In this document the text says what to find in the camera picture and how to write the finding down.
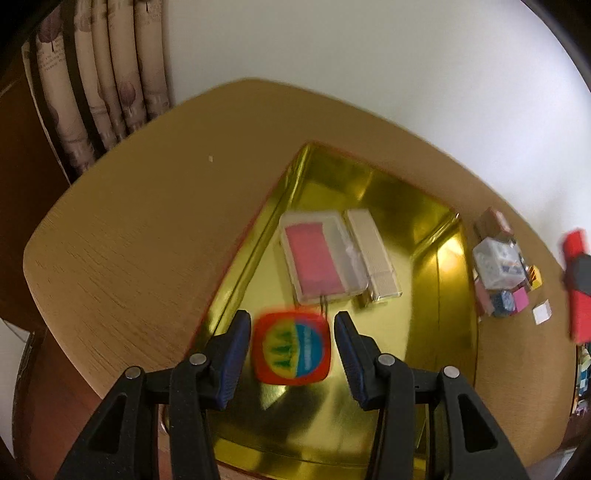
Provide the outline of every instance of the yellow small object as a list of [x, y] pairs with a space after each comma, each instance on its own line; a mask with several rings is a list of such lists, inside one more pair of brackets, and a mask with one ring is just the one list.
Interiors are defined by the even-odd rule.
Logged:
[[527, 276], [529, 277], [532, 290], [535, 290], [542, 285], [542, 275], [540, 274], [540, 269], [535, 265], [532, 265], [528, 269]]

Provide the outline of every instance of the curtain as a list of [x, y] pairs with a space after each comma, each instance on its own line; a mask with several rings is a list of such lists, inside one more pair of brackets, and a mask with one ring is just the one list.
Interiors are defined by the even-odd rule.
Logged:
[[70, 181], [170, 108], [162, 0], [64, 0], [23, 45], [22, 57]]

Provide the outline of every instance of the gold metal tray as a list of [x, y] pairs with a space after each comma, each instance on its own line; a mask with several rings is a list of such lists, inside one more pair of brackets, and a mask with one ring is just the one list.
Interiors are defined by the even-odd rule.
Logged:
[[[294, 304], [277, 223], [286, 210], [368, 208], [397, 271], [402, 297], [348, 310], [360, 333], [411, 367], [455, 365], [473, 382], [476, 312], [459, 217], [413, 186], [342, 153], [309, 144], [290, 165], [248, 232], [199, 331], [196, 347], [223, 333], [238, 308], [252, 319]], [[234, 399], [210, 415], [219, 461], [278, 479], [362, 479], [376, 412], [351, 397], [333, 340], [332, 366], [305, 387], [259, 383], [246, 360]], [[417, 407], [415, 478], [424, 476], [424, 407]]]

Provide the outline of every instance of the metal screw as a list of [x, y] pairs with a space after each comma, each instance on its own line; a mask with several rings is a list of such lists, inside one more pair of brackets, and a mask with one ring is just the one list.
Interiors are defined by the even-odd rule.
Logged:
[[396, 357], [390, 355], [389, 353], [382, 353], [382, 355], [378, 357], [378, 362], [380, 362], [382, 365], [386, 365], [387, 367], [393, 365], [395, 361]]
[[443, 369], [443, 374], [449, 378], [457, 378], [460, 376], [460, 371], [453, 365], [448, 365]]
[[189, 362], [191, 365], [203, 365], [207, 362], [207, 357], [202, 353], [194, 353], [189, 357]]
[[134, 378], [138, 378], [141, 374], [142, 374], [142, 369], [140, 367], [129, 367], [125, 371], [125, 376], [127, 378], [129, 378], [130, 380], [133, 380]]

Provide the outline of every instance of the pink box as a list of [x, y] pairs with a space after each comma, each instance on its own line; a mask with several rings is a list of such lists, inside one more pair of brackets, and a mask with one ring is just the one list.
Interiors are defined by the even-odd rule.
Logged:
[[527, 296], [525, 287], [521, 287], [519, 290], [513, 292], [513, 298], [515, 299], [515, 307], [518, 312], [530, 304], [530, 298]]

